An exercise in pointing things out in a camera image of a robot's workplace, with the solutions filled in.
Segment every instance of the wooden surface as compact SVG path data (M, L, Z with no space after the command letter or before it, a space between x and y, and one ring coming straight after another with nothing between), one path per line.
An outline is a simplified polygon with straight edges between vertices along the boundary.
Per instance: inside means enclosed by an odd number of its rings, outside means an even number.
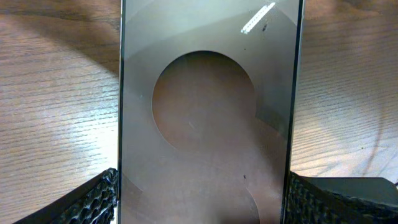
M397 11L307 0L293 171L398 181ZM0 3L5 223L116 166L119 15L115 0Z

